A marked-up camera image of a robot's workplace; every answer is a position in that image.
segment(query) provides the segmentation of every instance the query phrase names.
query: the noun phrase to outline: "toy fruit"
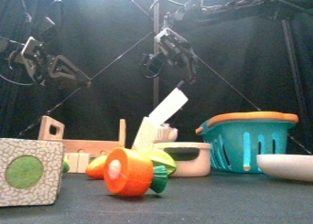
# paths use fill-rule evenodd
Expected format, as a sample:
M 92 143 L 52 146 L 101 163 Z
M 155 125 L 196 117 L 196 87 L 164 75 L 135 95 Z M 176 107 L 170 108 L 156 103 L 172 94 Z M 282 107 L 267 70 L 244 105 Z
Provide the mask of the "toy fruit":
M 170 154 L 162 149 L 153 148 L 147 152 L 144 151 L 139 153 L 151 160 L 153 166 L 163 165 L 168 175 L 176 171 L 176 162 Z
M 103 179 L 104 163 L 107 155 L 99 155 L 88 164 L 85 168 L 85 175 L 91 178 Z
M 104 164 L 104 183 L 112 194 L 139 197 L 148 188 L 160 193 L 166 182 L 163 165 L 152 167 L 149 158 L 135 150 L 117 147 L 111 151 Z

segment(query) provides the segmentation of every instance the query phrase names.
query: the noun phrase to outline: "toy block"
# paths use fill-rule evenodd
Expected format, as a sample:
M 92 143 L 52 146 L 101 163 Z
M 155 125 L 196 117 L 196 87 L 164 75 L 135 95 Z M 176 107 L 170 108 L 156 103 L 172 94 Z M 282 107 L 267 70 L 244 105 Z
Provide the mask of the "toy block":
M 85 173 L 85 168 L 91 162 L 91 154 L 68 153 L 64 154 L 64 158 L 68 160 L 68 173 Z
M 0 139 L 0 207 L 49 205 L 60 192 L 64 144 Z
M 52 140 L 64 144 L 67 153 L 85 153 L 92 156 L 108 155 L 115 147 L 124 147 L 125 121 L 120 119 L 119 141 L 95 141 L 63 139 L 64 125 L 48 116 L 42 116 L 37 140 Z

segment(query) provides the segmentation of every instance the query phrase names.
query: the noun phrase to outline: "white bowl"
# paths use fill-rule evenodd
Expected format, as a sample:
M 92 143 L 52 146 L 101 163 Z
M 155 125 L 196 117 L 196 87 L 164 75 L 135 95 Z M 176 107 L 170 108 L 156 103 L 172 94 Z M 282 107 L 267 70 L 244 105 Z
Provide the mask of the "white bowl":
M 313 155 L 256 155 L 256 163 L 270 176 L 313 182 Z
M 167 151 L 176 148 L 183 153 L 184 148 L 198 148 L 199 154 L 191 160 L 175 160 L 176 171 L 171 176 L 207 176 L 210 172 L 210 144 L 195 142 L 167 142 L 153 144 L 155 148 Z

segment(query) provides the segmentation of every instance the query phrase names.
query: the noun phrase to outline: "gray table surface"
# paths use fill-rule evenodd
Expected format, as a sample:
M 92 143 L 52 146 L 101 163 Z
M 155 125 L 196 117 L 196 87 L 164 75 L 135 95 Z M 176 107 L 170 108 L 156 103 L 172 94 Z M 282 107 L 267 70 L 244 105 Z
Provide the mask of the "gray table surface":
M 111 195 L 103 180 L 65 174 L 49 206 L 0 208 L 0 223 L 313 223 L 313 184 L 211 171 L 170 177 L 164 192 Z

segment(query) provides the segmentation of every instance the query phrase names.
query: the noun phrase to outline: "black curtain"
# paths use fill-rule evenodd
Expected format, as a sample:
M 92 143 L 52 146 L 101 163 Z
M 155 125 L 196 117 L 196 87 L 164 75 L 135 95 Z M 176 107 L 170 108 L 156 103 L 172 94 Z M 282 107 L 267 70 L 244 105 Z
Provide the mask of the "black curtain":
M 131 146 L 141 119 L 152 111 L 152 80 L 143 78 L 137 71 L 141 54 L 152 53 L 152 22 L 147 14 L 152 0 L 63 0 L 61 5 L 49 7 L 52 1 L 25 0 L 25 3 L 28 8 L 36 9 L 32 12 L 34 20 L 49 15 L 56 23 L 57 37 L 46 45 L 48 52 L 63 54 L 77 65 L 93 78 L 92 86 L 77 91 L 53 110 L 73 90 L 46 89 L 38 85 L 16 88 L 1 81 L 1 92 L 8 93 L 16 89 L 17 95 L 13 100 L 8 96 L 1 99 L 1 120 L 10 115 L 2 136 L 16 137 L 21 132 L 21 138 L 36 138 L 38 126 L 32 123 L 36 123 L 46 110 L 53 110 L 50 116 L 65 125 L 64 138 L 116 140 L 119 119 L 124 118 L 127 145 Z M 190 0 L 174 1 L 186 3 Z M 203 3 L 224 5 L 231 1 L 238 0 L 203 0 Z M 0 36 L 24 42 L 25 35 L 29 36 L 25 33 L 26 26 L 8 29 L 9 24 L 22 22 L 20 2 L 1 2 L 4 6 L 0 14 L 5 17 L 1 17 Z M 160 19 L 166 12 L 176 10 L 176 5 L 160 2 Z M 307 38 L 311 38 L 311 21 L 303 15 L 293 21 L 307 117 L 311 118 L 311 43 L 307 42 Z M 298 114 L 281 21 L 255 16 L 204 27 L 192 25 L 187 30 L 178 28 L 178 31 L 206 63 L 199 62 L 196 82 L 183 86 L 190 100 L 168 121 L 178 128 L 179 141 L 202 141 L 194 134 L 194 129 L 220 113 L 260 109 Z M 16 37 L 13 33 L 17 32 L 25 33 L 24 36 Z M 1 62 L 1 71 L 10 74 L 6 63 Z M 160 100 L 175 88 L 179 79 L 179 71 L 164 65 Z M 9 102 L 14 104 L 6 110 L 2 106 L 8 106 Z M 291 135 L 299 142 L 307 142 L 307 134 L 298 123 L 291 129 Z M 311 144 L 305 145 L 311 151 Z M 289 152 L 306 153 L 293 141 L 289 141 Z

